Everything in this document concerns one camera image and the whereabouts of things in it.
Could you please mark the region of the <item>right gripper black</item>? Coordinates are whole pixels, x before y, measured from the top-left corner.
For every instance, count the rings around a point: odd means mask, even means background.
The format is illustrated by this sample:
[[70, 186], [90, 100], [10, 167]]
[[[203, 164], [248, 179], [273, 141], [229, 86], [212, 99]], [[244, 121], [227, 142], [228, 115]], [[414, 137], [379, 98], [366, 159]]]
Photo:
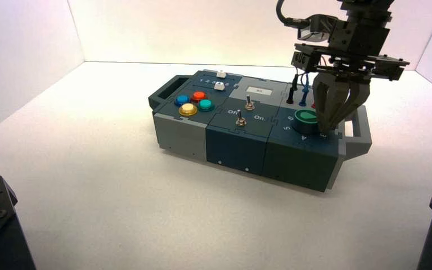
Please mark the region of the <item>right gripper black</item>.
[[314, 101], [321, 132], [328, 132], [363, 105], [370, 95], [369, 83], [350, 82], [382, 78], [399, 80], [407, 61], [382, 55], [389, 34], [388, 11], [349, 10], [348, 19], [323, 14], [302, 21], [292, 65], [316, 75]]

